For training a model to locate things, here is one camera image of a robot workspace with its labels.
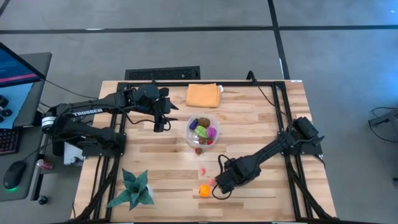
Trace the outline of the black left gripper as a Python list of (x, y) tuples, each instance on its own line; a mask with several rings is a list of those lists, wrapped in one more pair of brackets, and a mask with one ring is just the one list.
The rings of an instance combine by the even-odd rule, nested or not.
[(171, 102), (169, 95), (169, 89), (163, 87), (159, 90), (160, 96), (156, 99), (152, 106), (154, 107), (154, 132), (161, 133), (163, 131), (169, 131), (171, 129), (171, 121), (177, 121), (177, 118), (168, 118), (165, 116), (171, 110), (178, 110), (178, 108)]

